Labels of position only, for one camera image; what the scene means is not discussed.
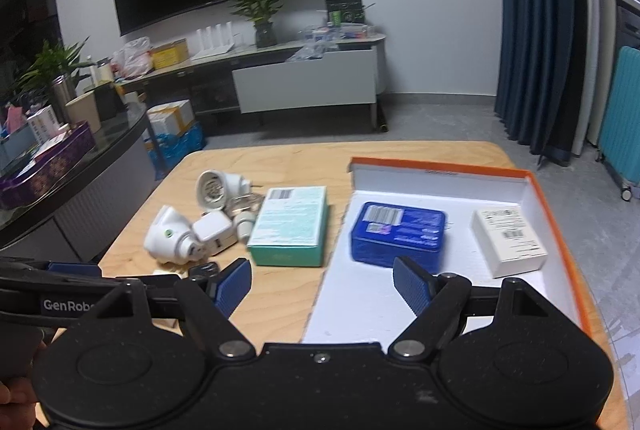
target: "shelf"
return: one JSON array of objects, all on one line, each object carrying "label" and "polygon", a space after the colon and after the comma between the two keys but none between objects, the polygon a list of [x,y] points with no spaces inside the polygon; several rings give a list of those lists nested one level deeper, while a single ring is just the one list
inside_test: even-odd
[{"label": "shelf", "polygon": [[235,112],[240,110],[239,105],[221,106],[220,108],[208,108],[207,110],[195,110],[193,113],[196,116],[208,116],[209,114],[218,114],[220,112]]}]

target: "white power adapter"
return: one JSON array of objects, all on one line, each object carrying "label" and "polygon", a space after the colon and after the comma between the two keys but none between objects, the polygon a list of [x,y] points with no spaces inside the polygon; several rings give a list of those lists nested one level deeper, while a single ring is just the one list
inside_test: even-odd
[{"label": "white power adapter", "polygon": [[203,215],[193,223],[192,228],[208,256],[220,253],[238,241],[231,220],[219,210]]}]

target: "potted plant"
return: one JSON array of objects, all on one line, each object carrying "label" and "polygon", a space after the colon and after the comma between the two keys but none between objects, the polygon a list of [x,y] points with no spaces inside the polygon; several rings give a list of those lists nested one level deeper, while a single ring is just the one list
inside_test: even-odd
[{"label": "potted plant", "polygon": [[282,7],[281,0],[233,0],[234,15],[245,16],[254,22],[257,47],[276,45],[271,17]]},{"label": "potted plant", "polygon": [[52,91],[52,83],[57,77],[64,76],[70,95],[73,98],[76,96],[78,83],[89,77],[88,74],[81,76],[79,70],[94,64],[93,62],[80,61],[80,51],[87,40],[88,38],[71,47],[65,47],[62,42],[52,46],[49,41],[45,40],[42,51],[36,55],[34,63],[18,78],[15,84],[16,91],[42,94],[53,106],[58,119],[64,120],[66,118],[66,103],[58,102]]}]

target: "wooden table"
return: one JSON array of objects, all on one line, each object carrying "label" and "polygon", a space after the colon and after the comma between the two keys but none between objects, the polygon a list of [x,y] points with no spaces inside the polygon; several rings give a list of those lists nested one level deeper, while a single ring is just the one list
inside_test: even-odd
[{"label": "wooden table", "polygon": [[[479,141],[371,141],[196,152],[188,155],[148,198],[113,243],[100,267],[105,276],[149,274],[158,269],[156,261],[142,247],[146,230],[163,204],[174,206],[190,220],[200,217],[202,212],[196,203],[194,185],[198,175],[206,169],[242,174],[255,186],[261,187],[254,188],[258,192],[275,186],[327,186],[330,216],[326,254],[329,255],[351,196],[347,166],[352,156],[513,168],[513,163],[498,146]],[[246,256],[242,244],[217,255],[215,260],[224,267],[239,256]],[[258,352],[266,341],[298,342],[312,311],[323,273],[322,268],[254,266],[251,292],[232,315],[231,321],[252,341]],[[582,275],[578,273],[578,276],[580,294],[590,315],[591,334],[612,357],[600,314]],[[618,370],[600,425],[606,430],[630,428]]]}]

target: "human hand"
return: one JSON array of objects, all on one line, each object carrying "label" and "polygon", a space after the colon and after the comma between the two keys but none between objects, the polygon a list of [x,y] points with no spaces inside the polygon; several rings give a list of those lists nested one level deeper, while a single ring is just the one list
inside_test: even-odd
[{"label": "human hand", "polygon": [[0,383],[0,430],[30,430],[36,422],[37,402],[27,378]]}]

